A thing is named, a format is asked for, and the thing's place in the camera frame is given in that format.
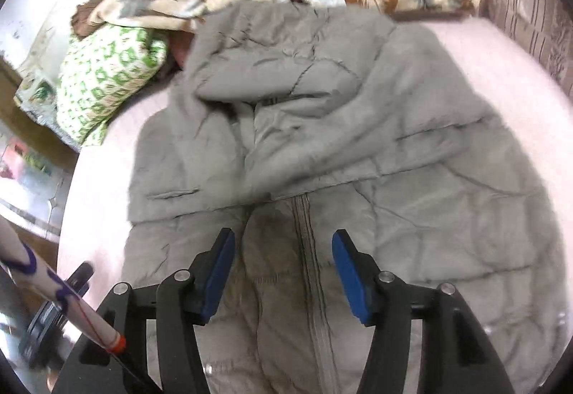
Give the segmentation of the striped brown cushion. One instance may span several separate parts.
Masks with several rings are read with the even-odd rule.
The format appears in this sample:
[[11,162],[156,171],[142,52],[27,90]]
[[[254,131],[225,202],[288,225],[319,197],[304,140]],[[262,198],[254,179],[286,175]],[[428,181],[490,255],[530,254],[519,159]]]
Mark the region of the striped brown cushion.
[[482,0],[481,10],[572,97],[572,14],[562,0]]

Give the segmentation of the dark red pillow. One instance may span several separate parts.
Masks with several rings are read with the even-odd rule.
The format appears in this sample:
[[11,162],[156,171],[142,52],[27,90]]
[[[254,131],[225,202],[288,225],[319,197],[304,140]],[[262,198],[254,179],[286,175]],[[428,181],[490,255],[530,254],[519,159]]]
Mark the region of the dark red pillow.
[[171,30],[169,33],[169,49],[180,69],[184,69],[187,56],[191,51],[195,34],[187,31]]

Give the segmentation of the grey puffer jacket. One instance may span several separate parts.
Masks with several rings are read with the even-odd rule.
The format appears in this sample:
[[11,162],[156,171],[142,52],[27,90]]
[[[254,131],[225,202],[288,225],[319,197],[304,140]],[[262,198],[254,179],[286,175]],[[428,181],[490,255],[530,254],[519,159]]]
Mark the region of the grey puffer jacket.
[[292,4],[211,16],[140,132],[128,217],[122,276],[136,286],[235,233],[197,335],[214,393],[356,391],[370,331],[335,270],[340,228],[408,283],[457,286],[518,393],[570,333],[546,184],[427,24]]

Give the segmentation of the green checkered pillow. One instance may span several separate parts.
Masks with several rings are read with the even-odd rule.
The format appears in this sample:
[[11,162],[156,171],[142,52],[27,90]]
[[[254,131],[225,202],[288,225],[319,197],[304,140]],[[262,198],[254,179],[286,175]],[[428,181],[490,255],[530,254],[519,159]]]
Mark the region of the green checkered pillow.
[[56,122],[79,146],[103,140],[120,105],[153,78],[167,59],[163,33],[106,25],[72,37],[59,69]]

